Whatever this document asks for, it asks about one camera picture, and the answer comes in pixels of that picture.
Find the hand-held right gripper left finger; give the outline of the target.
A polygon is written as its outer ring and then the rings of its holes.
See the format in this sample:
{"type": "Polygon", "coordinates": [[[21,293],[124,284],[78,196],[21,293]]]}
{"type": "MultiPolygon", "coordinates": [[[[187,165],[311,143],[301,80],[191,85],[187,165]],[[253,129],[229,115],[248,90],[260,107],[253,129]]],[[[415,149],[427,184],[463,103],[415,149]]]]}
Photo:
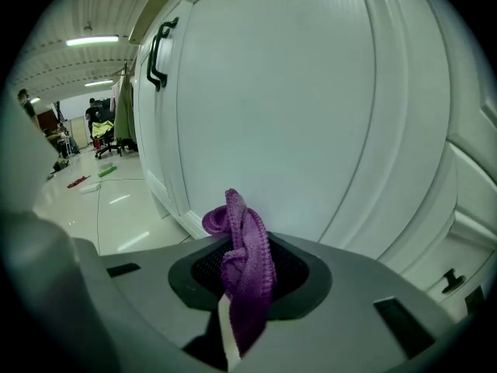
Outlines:
{"type": "Polygon", "coordinates": [[[228,373],[218,303],[225,237],[103,256],[127,300],[180,355],[228,373]]]}

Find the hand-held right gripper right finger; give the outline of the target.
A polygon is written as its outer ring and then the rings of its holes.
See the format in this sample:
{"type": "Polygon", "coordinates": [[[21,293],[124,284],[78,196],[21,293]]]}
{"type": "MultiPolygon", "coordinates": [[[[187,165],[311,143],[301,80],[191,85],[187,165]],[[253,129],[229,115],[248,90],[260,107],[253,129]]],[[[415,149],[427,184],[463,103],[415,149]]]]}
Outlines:
{"type": "Polygon", "coordinates": [[[240,373],[423,373],[447,348],[454,322],[428,295],[360,254],[271,234],[308,269],[279,271],[276,300],[240,373]]]}

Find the purple cloth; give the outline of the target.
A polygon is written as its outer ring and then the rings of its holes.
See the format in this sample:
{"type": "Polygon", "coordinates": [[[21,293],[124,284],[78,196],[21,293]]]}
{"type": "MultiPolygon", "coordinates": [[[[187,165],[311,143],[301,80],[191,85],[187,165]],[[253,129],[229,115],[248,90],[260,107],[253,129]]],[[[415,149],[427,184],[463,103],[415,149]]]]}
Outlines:
{"type": "Polygon", "coordinates": [[[277,283],[267,231],[234,189],[225,191],[225,205],[206,213],[202,225],[211,235],[231,236],[232,250],[221,259],[221,280],[230,301],[229,319],[238,354],[244,357],[266,327],[277,283]]]}

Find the white cabinet door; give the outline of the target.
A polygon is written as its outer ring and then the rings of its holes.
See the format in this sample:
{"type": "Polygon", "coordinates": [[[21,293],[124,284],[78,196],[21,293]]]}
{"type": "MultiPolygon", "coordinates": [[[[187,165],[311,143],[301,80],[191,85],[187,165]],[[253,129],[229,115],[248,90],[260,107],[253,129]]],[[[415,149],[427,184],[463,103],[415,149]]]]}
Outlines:
{"type": "Polygon", "coordinates": [[[158,204],[164,204],[162,169],[155,136],[155,84],[147,77],[151,47],[142,47],[137,57],[134,88],[134,118],[144,178],[158,204]]]}
{"type": "Polygon", "coordinates": [[[427,0],[197,0],[176,76],[189,209],[378,258],[434,179],[449,75],[427,0]]]}

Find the white vanity cabinet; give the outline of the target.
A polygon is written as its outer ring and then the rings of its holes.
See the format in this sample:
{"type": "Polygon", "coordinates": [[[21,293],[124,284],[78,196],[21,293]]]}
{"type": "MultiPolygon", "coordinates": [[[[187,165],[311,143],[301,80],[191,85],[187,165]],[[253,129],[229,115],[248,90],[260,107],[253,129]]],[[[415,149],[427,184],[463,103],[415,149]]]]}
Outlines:
{"type": "MultiPolygon", "coordinates": [[[[139,53],[142,47],[151,46],[160,25],[179,17],[177,27],[162,45],[160,55],[161,69],[168,75],[167,85],[155,94],[155,136],[165,194],[164,204],[159,204],[159,207],[167,210],[187,232],[199,239],[205,236],[201,225],[204,215],[198,216],[189,209],[179,155],[174,91],[186,24],[195,1],[178,0],[174,7],[158,17],[138,46],[139,53]]],[[[454,213],[457,177],[448,141],[475,160],[497,184],[497,73],[492,70],[469,25],[449,1],[427,2],[444,45],[449,75],[450,115],[439,165],[421,206],[387,250],[378,258],[370,257],[400,275],[436,239],[454,213]]],[[[480,301],[473,293],[467,305],[472,310],[480,301]]]]}

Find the white drawer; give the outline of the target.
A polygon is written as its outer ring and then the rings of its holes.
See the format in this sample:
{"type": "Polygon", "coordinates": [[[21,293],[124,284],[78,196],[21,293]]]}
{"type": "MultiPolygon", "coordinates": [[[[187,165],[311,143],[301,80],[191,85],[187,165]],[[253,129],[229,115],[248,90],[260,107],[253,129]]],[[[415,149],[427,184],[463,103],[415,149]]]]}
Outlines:
{"type": "Polygon", "coordinates": [[[492,276],[497,269],[497,249],[489,249],[452,232],[454,213],[436,239],[415,259],[401,275],[425,292],[454,321],[470,314],[470,295],[484,300],[489,293],[492,276]],[[464,275],[465,283],[456,291],[444,295],[447,281],[443,275],[455,269],[457,276],[464,275]]]}
{"type": "Polygon", "coordinates": [[[497,249],[497,184],[468,154],[448,141],[454,156],[457,202],[452,232],[489,249],[497,249]]]}

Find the black drawer knob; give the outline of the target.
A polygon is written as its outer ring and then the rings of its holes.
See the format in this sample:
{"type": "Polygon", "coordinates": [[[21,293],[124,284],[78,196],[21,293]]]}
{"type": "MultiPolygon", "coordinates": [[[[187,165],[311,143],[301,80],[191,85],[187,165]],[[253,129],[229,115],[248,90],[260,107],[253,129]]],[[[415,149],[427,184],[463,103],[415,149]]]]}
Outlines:
{"type": "Polygon", "coordinates": [[[460,288],[466,281],[466,277],[464,275],[457,276],[455,274],[455,269],[450,268],[444,275],[443,278],[447,281],[447,285],[443,288],[442,293],[444,295],[448,295],[458,288],[460,288]]]}

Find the black office chair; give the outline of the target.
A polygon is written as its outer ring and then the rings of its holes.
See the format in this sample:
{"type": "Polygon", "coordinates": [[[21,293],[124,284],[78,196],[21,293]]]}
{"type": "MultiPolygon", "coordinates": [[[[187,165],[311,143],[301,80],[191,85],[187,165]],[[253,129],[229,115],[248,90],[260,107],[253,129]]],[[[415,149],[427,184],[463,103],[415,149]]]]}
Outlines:
{"type": "Polygon", "coordinates": [[[100,140],[100,150],[95,153],[96,159],[101,159],[106,153],[112,153],[115,150],[119,156],[122,155],[123,150],[128,149],[132,152],[137,152],[137,143],[131,138],[118,138],[115,135],[115,126],[109,132],[107,132],[103,137],[97,138],[100,140]]]}

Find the yellow-green garment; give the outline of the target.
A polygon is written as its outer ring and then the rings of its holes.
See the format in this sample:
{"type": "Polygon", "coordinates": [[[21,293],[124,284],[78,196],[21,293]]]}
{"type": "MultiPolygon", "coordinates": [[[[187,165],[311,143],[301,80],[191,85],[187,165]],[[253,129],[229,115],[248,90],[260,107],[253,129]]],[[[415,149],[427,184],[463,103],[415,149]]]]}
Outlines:
{"type": "Polygon", "coordinates": [[[107,132],[111,131],[114,127],[114,124],[106,120],[103,123],[92,123],[91,135],[94,139],[103,137],[107,132]]]}

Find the green hanging coat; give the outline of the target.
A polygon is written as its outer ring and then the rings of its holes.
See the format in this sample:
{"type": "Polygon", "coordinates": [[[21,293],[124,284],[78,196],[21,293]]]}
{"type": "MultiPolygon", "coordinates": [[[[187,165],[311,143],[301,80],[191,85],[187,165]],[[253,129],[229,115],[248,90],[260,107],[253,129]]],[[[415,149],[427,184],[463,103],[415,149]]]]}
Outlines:
{"type": "Polygon", "coordinates": [[[133,87],[129,75],[122,78],[120,85],[115,108],[114,135],[118,140],[132,140],[132,142],[137,140],[134,125],[133,87]]]}

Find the pink hanging garment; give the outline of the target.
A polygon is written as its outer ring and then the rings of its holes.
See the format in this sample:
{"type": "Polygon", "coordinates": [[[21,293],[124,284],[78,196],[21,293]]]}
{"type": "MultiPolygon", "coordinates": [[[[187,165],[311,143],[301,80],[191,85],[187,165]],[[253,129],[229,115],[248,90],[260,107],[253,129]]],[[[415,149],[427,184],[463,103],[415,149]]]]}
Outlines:
{"type": "Polygon", "coordinates": [[[120,91],[122,87],[122,79],[120,78],[112,87],[111,87],[111,98],[109,103],[109,110],[114,112],[117,108],[120,91]]]}

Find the black garment rack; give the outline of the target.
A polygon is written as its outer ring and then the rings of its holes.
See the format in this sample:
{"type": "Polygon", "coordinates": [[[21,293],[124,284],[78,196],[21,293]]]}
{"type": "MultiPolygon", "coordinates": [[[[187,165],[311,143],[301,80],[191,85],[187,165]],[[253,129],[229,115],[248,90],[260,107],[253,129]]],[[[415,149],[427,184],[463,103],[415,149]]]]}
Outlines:
{"type": "Polygon", "coordinates": [[[126,75],[130,76],[130,74],[128,73],[128,70],[127,70],[127,64],[124,65],[123,70],[122,70],[122,72],[120,74],[120,78],[122,79],[126,75]]]}

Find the beige wooden support board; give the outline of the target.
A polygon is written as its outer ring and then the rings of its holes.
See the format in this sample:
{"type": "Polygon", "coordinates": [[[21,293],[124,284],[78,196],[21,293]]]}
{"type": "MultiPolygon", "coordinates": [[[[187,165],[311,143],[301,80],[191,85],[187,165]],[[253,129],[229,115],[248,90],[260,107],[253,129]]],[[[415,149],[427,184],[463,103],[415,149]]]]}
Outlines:
{"type": "Polygon", "coordinates": [[[140,45],[149,29],[158,21],[158,17],[174,7],[177,4],[177,1],[178,0],[147,0],[128,37],[129,43],[136,46],[140,45]]]}

